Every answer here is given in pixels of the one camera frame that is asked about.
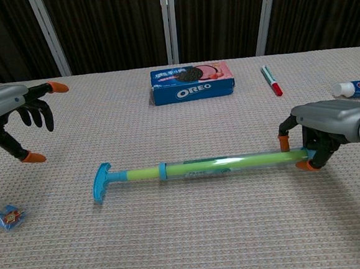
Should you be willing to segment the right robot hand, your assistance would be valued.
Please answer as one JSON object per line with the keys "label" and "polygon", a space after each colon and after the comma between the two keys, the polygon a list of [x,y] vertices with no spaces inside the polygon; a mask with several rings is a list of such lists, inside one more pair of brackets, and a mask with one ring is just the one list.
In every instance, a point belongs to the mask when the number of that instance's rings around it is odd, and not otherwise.
{"label": "right robot hand", "polygon": [[282,152],[288,152],[288,133],[301,125],[303,147],[314,151],[297,168],[317,171],[323,168],[340,145],[360,143],[360,102],[329,100],[295,106],[279,125],[278,139]]}

